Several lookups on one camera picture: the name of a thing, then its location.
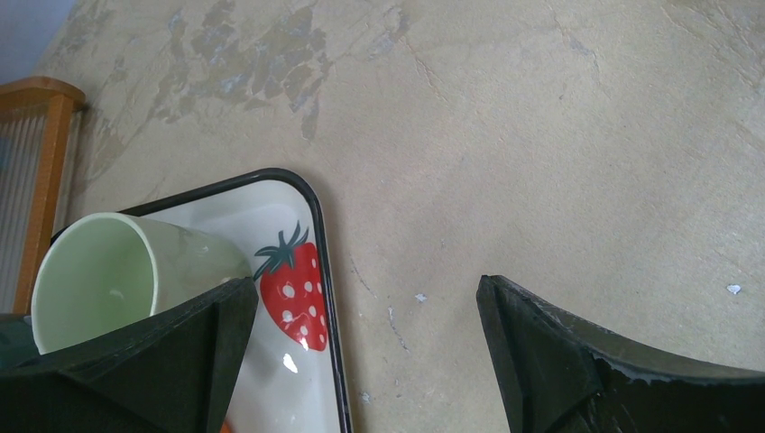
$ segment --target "strawberry print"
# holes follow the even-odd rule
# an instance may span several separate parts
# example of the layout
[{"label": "strawberry print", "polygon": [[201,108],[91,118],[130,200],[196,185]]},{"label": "strawberry print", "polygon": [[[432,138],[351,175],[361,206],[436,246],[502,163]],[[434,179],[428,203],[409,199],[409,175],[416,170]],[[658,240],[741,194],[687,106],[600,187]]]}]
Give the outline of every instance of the strawberry print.
[{"label": "strawberry print", "polygon": [[276,326],[306,350],[327,347],[327,318],[316,246],[301,235],[300,222],[289,242],[279,232],[279,246],[255,253],[267,257],[253,276],[260,279],[261,301]]}]

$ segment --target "stone countertop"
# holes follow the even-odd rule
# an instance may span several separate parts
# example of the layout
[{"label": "stone countertop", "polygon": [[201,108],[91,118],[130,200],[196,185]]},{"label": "stone countertop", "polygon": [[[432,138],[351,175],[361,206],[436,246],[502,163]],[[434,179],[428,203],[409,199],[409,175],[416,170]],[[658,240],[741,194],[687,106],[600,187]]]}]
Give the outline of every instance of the stone countertop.
[{"label": "stone countertop", "polygon": [[69,220],[295,170],[359,431],[503,431],[484,273],[765,369],[763,29],[759,0],[80,0],[37,73],[92,105]]}]

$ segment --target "mug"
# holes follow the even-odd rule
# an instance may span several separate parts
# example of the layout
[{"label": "mug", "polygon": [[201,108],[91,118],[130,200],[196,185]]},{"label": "mug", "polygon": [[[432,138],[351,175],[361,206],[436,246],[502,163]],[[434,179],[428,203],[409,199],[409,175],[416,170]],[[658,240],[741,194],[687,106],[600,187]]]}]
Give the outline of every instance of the mug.
[{"label": "mug", "polygon": [[41,355],[76,345],[251,275],[226,239],[117,213],[85,216],[42,260],[34,343]]}]

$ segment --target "green strawberry stem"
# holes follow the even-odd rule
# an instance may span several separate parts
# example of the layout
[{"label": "green strawberry stem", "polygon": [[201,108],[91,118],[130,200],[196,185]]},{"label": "green strawberry stem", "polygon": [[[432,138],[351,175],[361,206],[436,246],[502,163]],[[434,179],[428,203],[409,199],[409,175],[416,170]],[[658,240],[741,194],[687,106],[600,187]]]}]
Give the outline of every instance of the green strawberry stem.
[{"label": "green strawberry stem", "polygon": [[306,229],[306,233],[300,236],[300,221],[298,226],[295,227],[295,232],[292,233],[292,238],[289,242],[284,242],[284,231],[279,232],[279,246],[265,246],[255,253],[255,257],[268,257],[263,265],[258,268],[253,280],[261,278],[264,273],[274,273],[281,266],[287,263],[290,269],[295,267],[295,248],[306,243],[309,238],[309,229]]}]

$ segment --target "light green mug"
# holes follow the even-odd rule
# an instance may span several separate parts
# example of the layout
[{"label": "light green mug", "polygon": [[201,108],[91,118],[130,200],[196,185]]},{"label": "light green mug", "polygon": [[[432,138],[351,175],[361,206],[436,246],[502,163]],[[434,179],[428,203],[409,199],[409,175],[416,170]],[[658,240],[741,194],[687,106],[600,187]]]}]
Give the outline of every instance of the light green mug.
[{"label": "light green mug", "polygon": [[117,213],[85,216],[42,260],[34,342],[43,355],[76,345],[251,274],[226,239]]}]

